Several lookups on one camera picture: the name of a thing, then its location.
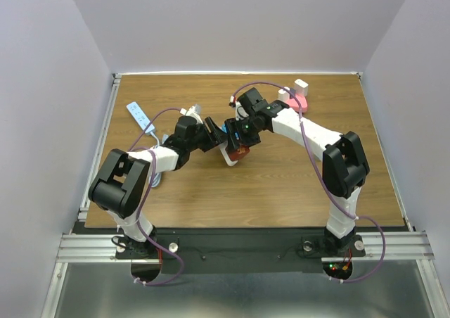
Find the white triangular socket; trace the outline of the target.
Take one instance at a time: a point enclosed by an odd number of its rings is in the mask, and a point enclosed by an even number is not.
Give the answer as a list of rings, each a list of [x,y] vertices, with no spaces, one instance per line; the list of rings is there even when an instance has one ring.
[[[229,159],[229,157],[228,157],[228,152],[227,152],[226,150],[225,150],[225,151],[220,151],[220,152],[221,152],[223,158],[225,159],[226,164],[227,164],[229,167],[233,167],[234,165],[236,165],[236,164],[238,163],[238,161],[231,161],[231,160]]]

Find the dark red plug adapter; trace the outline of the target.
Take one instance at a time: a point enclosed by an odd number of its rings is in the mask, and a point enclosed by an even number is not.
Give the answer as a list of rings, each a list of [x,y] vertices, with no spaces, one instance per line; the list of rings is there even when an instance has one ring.
[[[230,150],[228,152],[228,157],[231,161],[239,161],[244,158],[250,152],[248,146],[240,146],[237,149]]]

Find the light blue power strip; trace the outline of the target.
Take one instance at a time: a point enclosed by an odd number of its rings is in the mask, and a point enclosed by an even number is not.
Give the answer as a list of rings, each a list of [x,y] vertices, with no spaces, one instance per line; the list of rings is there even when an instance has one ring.
[[[150,123],[150,119],[141,109],[137,102],[133,101],[126,106],[129,114],[133,117],[134,121],[141,128],[143,134],[146,136],[152,136],[156,140],[155,148],[162,145],[168,138],[166,134],[159,139],[155,133],[155,126]]]

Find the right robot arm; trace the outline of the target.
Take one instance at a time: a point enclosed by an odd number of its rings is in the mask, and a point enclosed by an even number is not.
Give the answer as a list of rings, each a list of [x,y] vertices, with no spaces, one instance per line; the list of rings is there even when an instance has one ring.
[[[355,237],[356,204],[370,167],[359,136],[341,134],[322,127],[290,107],[283,97],[268,103],[251,88],[230,97],[235,116],[224,123],[227,140],[220,151],[227,165],[234,166],[260,142],[259,134],[270,131],[305,147],[316,175],[329,197],[330,211],[324,229],[323,246],[339,255]]]

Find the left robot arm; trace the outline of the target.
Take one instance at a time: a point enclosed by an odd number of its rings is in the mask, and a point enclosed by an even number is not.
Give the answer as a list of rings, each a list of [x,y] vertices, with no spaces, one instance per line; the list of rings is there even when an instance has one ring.
[[[130,153],[111,150],[89,187],[88,197],[122,228],[124,237],[117,240],[116,247],[150,257],[157,250],[156,228],[139,214],[144,187],[151,185],[148,178],[180,169],[191,152],[207,152],[225,143],[228,135],[227,128],[217,126],[210,117],[199,123],[192,116],[181,116],[174,133],[158,147]]]

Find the white charger plug front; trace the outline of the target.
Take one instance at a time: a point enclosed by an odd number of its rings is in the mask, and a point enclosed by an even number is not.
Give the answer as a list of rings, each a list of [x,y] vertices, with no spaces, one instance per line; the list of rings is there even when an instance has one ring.
[[[290,99],[289,91],[286,91],[284,89],[278,90],[278,99],[284,103],[287,103]]]

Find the white charger plug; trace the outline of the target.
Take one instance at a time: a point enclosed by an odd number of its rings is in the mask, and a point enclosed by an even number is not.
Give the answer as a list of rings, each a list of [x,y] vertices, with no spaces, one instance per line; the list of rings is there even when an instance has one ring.
[[[309,92],[309,84],[302,79],[294,81],[294,91],[296,96],[306,97]]]
[[[290,99],[289,91],[286,91],[284,89],[278,90],[278,99],[284,103],[287,103]]]

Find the pink triangular socket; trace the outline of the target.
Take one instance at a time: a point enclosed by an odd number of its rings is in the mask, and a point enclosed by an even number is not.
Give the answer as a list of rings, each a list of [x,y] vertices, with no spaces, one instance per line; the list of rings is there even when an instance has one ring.
[[[299,110],[302,110],[302,114],[306,113],[309,107],[306,97],[297,94],[295,95],[295,98],[289,98],[287,104],[297,113]]]

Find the white charger plug rear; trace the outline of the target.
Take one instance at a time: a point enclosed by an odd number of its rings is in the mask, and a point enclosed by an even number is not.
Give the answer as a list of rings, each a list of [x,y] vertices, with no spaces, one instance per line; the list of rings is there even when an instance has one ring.
[[[296,96],[306,97],[309,92],[309,84],[302,79],[294,81],[294,91]]]

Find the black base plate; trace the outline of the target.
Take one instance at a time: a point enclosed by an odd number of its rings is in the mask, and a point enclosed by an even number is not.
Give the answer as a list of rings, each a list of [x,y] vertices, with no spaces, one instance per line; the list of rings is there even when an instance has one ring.
[[[336,274],[350,270],[352,261],[365,256],[364,242],[355,234],[351,246],[329,253],[323,244],[324,229],[158,229],[157,242],[165,250],[149,256],[123,250],[117,234],[75,234],[63,237],[58,257],[66,262],[119,262],[144,279],[184,274],[243,274],[304,272]]]

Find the aluminium frame rail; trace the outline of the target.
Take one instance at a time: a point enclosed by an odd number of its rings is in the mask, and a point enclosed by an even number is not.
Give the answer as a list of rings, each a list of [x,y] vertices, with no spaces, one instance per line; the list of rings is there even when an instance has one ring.
[[[301,136],[260,115],[260,142],[234,166],[218,148],[194,149],[174,108],[202,106],[224,124],[229,97],[245,83],[207,77],[140,78],[136,100],[159,130],[186,146],[182,165],[158,160],[162,184],[146,199],[142,165],[124,156],[130,122],[108,111],[103,152],[88,182],[89,209],[102,234],[65,235],[45,317],[433,317],[422,266],[432,257],[425,234],[371,224],[397,209],[380,145],[357,78],[308,76],[313,144],[359,135],[369,175],[356,205],[351,239],[326,229],[330,200]]]

